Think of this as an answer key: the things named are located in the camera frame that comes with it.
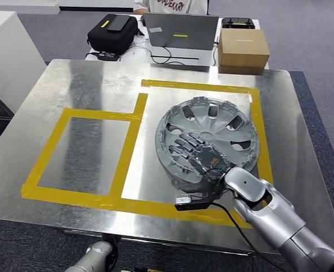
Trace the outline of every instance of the gray laptop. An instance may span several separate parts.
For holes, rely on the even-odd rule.
[[[145,13],[152,46],[212,50],[219,17]]]

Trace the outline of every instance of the brown box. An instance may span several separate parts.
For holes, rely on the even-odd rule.
[[[228,74],[262,74],[270,56],[258,29],[222,28],[218,50],[219,71]]]

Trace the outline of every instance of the robotic arm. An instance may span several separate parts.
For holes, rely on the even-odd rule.
[[[206,197],[177,196],[179,211],[207,209],[226,190],[232,192],[234,209],[273,248],[279,250],[299,272],[334,272],[334,249],[309,231],[294,207],[267,181],[259,180],[228,161],[213,145],[194,133],[181,134],[169,148],[201,175],[197,184],[182,188],[185,193]],[[117,243],[98,242],[67,272],[111,271],[110,256]]]
[[[225,169],[219,178],[210,180],[209,184],[216,185],[219,191],[221,191],[219,186],[223,184],[225,189],[231,191],[234,207],[240,217],[251,224],[271,247],[279,250],[295,270],[334,272],[334,249],[309,231],[305,222],[295,212],[292,203],[267,181],[234,167],[210,143],[196,138],[195,134],[190,136],[191,138],[186,142],[188,150],[185,148],[185,143],[176,142],[181,154],[194,167],[215,169],[214,165],[217,164],[218,169]],[[205,158],[214,164],[206,163]],[[206,183],[205,175],[202,180]],[[191,195],[183,195],[177,196],[176,208],[207,209],[210,203],[209,198],[194,200]]]
[[[309,231],[290,201],[268,182],[241,168],[230,170],[224,182],[234,192],[240,216],[296,270],[334,271],[334,249]]]

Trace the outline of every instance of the rectangle outline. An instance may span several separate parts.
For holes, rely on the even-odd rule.
[[[272,183],[272,175],[270,167],[268,153],[267,150],[268,147],[266,144],[266,138],[263,127],[262,114],[259,102],[259,90],[244,87],[231,87],[183,82],[166,82],[160,80],[142,80],[142,86],[250,94],[252,98],[250,103],[252,120],[256,126],[256,130],[258,134],[259,134],[260,139],[260,155],[257,163],[259,175],[261,178]],[[148,94],[139,93],[133,113],[104,112],[100,110],[65,108],[64,111],[61,114],[59,121],[56,124],[55,128],[52,131],[48,141],[46,142],[38,160],[35,163],[32,170],[31,170],[28,177],[22,186],[22,198],[59,203],[64,205],[87,207],[91,209],[121,211],[126,213],[142,214],[161,218],[191,220],[204,223],[219,224],[222,226],[234,226],[233,223],[222,210],[207,209],[200,211],[180,212],[176,211],[174,205],[171,203],[121,198],[124,184],[127,174],[129,164],[133,155],[134,145],[138,136],[139,128],[142,122],[142,114],[145,107],[147,97]],[[63,132],[63,129],[71,117],[129,121],[130,123],[124,143],[122,152],[119,157],[118,166],[114,172],[108,195],[96,195],[38,186],[38,181],[46,168],[48,160],[50,158],[54,148],[56,148],[58,140]],[[246,222],[242,220],[236,212],[233,210],[231,210],[230,212],[232,213],[233,217],[240,227],[251,228],[250,225],[247,224]]]

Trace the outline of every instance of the stainless steel tabletop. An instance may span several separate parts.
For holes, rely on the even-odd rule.
[[[274,185],[334,248],[334,212],[287,71],[247,76],[218,74],[216,67],[53,60],[0,138],[0,219],[249,250],[217,209],[173,210],[181,192],[158,161],[154,135],[166,111],[192,97],[228,100],[254,116],[252,97],[233,88],[143,87],[143,79],[257,88],[265,133],[259,137],[267,142]],[[219,202],[232,209],[228,194]],[[239,222],[259,249],[274,252]]]

